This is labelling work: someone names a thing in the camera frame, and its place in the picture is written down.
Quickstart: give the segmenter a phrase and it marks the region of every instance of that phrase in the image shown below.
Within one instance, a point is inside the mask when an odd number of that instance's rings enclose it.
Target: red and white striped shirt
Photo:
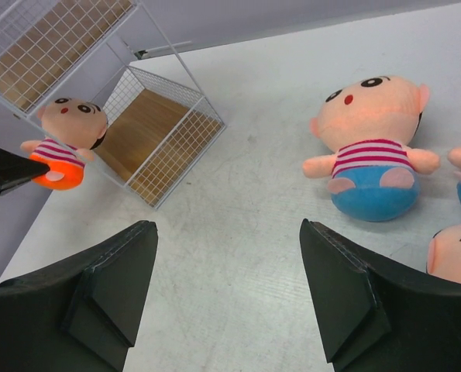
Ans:
[[[369,139],[339,150],[332,177],[348,169],[377,165],[413,169],[401,144],[388,139]]]
[[[44,159],[58,160],[77,165],[82,168],[85,167],[85,163],[77,159],[74,153],[70,152],[61,146],[57,141],[51,138],[46,138],[43,142],[41,142],[39,146],[34,150],[34,153],[38,154]]]

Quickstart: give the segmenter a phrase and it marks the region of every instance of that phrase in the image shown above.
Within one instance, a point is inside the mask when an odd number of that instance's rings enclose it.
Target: wooden board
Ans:
[[[187,111],[145,89],[113,122],[96,153],[127,181]],[[221,128],[220,121],[191,112],[129,186],[156,205]]]
[[[61,0],[0,57],[0,92],[28,110],[131,7],[129,0]]]

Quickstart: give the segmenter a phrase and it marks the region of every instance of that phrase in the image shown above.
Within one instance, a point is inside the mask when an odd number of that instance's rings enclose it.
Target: black eye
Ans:
[[[368,80],[365,80],[361,83],[361,86],[362,87],[365,87],[365,88],[372,88],[372,87],[376,87],[377,85],[380,85],[382,84],[384,81],[382,79],[380,79],[379,77],[374,77],[372,79],[368,79]]]
[[[77,106],[79,110],[81,110],[82,112],[85,112],[86,114],[88,114],[89,112],[91,112],[91,108],[89,106],[86,106],[86,105],[79,105]]]
[[[334,99],[340,93],[342,93],[342,89],[340,89],[339,91],[336,91],[335,93],[331,93],[330,96],[326,99],[325,102],[330,102],[332,99]]]

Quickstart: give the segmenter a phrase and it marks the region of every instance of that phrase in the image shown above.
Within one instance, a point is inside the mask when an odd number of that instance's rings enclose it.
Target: wire basket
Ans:
[[[98,155],[154,208],[225,129],[202,93],[132,66],[104,110],[110,128]]]
[[[0,97],[27,113],[134,0],[0,0]]]

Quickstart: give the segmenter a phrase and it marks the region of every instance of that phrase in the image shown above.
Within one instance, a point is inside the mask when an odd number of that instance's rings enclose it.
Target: white wire mesh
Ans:
[[[151,74],[138,67],[130,66],[129,69],[136,78],[139,79],[144,88],[175,101],[176,103],[180,103],[188,109],[194,106],[202,97],[202,94],[198,91],[177,84],[156,74]]]
[[[114,91],[103,106],[114,130],[115,121],[127,109],[130,109],[130,105],[139,107],[136,99],[144,91],[166,98],[167,101],[164,103],[166,105],[169,105],[169,102],[176,102],[187,110],[182,119],[173,124],[173,129],[157,144],[157,147],[143,163],[139,164],[137,170],[130,175],[130,179],[126,182],[126,186],[129,186],[148,205],[158,208],[225,128],[225,125],[202,93],[164,77],[151,74],[149,71],[129,66],[126,67]],[[142,105],[149,105],[149,102],[144,101],[145,95],[139,99],[142,100]],[[140,125],[150,127],[149,117],[149,113],[146,112],[146,121]],[[118,125],[123,126],[125,119],[118,121],[118,123]],[[141,133],[145,129],[135,127],[132,130]],[[129,137],[124,132],[115,132],[115,134],[126,138],[126,140]],[[132,149],[128,143],[122,143],[122,145]],[[145,143],[142,146],[151,146],[151,143]],[[114,152],[115,150],[106,150],[108,157],[112,155],[110,151]],[[117,161],[121,163],[124,160],[115,159],[113,167],[118,166]]]
[[[129,186],[158,208],[225,128],[206,98],[192,108],[138,169]]]
[[[103,106],[110,125],[129,107],[143,89],[144,87],[140,81],[126,67],[112,95],[109,96],[108,101]]]
[[[0,0],[0,95],[28,112],[134,0]]]

